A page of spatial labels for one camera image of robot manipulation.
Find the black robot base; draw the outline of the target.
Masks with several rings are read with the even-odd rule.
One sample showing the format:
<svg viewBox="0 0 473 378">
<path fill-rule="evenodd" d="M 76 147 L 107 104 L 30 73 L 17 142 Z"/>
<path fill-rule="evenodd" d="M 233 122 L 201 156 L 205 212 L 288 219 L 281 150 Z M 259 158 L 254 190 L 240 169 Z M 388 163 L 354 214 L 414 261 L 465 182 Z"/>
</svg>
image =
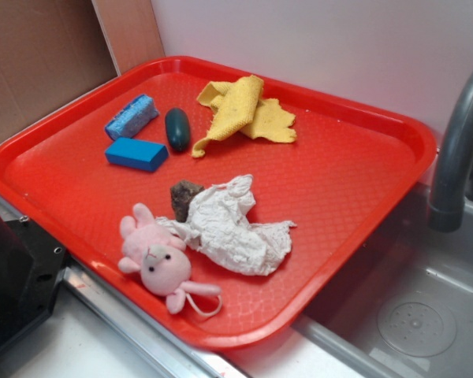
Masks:
<svg viewBox="0 0 473 378">
<path fill-rule="evenodd" d="M 48 319 L 68 254 L 26 216 L 0 216 L 0 353 Z"/>
</svg>

